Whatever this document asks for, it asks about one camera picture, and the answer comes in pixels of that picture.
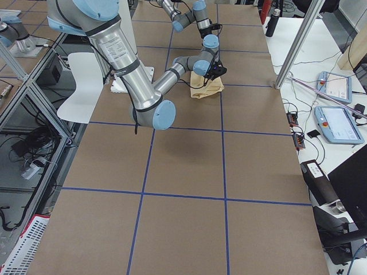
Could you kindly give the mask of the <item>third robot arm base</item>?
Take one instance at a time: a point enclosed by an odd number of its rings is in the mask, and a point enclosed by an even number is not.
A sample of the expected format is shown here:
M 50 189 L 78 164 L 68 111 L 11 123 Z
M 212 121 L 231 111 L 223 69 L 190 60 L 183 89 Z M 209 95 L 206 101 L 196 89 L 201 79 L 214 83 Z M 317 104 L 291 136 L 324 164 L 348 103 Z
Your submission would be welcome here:
M 48 46 L 47 38 L 32 37 L 18 16 L 1 18 L 1 42 L 11 47 L 14 57 L 36 58 L 44 46 Z

